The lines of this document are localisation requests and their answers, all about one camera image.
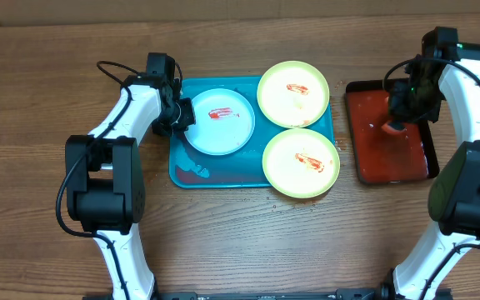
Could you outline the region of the light blue plate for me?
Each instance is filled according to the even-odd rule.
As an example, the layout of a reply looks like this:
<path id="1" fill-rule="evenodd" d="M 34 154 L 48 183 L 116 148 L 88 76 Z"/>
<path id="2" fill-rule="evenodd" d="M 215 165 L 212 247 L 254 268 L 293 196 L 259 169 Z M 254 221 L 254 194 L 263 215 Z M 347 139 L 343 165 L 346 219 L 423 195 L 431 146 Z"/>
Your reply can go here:
<path id="1" fill-rule="evenodd" d="M 255 115 L 252 105 L 239 92 L 214 88 L 193 100 L 195 123 L 185 138 L 201 153 L 222 156 L 236 152 L 253 135 Z"/>

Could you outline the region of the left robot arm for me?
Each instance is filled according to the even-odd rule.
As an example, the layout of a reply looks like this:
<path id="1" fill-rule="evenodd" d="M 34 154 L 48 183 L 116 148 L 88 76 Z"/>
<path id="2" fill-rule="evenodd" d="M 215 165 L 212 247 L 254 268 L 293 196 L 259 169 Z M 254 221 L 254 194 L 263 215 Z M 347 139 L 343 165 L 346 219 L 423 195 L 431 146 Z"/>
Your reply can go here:
<path id="1" fill-rule="evenodd" d="M 158 299 L 138 226 L 146 203 L 139 145 L 147 132 L 168 138 L 185 132 L 195 117 L 172 57 L 150 52 L 144 71 L 128 71 L 115 80 L 120 98 L 107 117 L 66 141 L 56 219 L 64 232 L 97 244 L 112 280 L 109 298 Z"/>

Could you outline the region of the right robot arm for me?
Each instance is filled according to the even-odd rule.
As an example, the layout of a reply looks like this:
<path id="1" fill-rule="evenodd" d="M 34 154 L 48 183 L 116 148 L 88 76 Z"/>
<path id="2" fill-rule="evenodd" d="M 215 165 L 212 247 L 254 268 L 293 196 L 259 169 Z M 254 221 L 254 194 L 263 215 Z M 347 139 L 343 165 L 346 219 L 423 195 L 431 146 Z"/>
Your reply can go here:
<path id="1" fill-rule="evenodd" d="M 452 27 L 422 37 L 422 52 L 401 62 L 409 78 L 388 89 L 387 133 L 436 122 L 447 102 L 458 149 L 428 194 L 432 221 L 407 258 L 387 275 L 377 299 L 449 299 L 438 287 L 463 256 L 480 250 L 480 44 L 460 42 Z"/>

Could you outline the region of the pink sponge dark scrubber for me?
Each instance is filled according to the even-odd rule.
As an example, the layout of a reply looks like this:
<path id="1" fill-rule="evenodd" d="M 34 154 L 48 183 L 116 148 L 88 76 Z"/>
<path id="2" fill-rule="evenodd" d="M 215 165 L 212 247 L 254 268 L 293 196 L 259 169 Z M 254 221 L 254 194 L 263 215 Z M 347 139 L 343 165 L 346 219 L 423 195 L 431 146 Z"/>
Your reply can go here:
<path id="1" fill-rule="evenodd" d="M 390 135 L 399 135 L 406 131 L 406 127 L 402 122 L 397 122 L 394 120 L 387 120 L 382 126 L 381 129 Z"/>

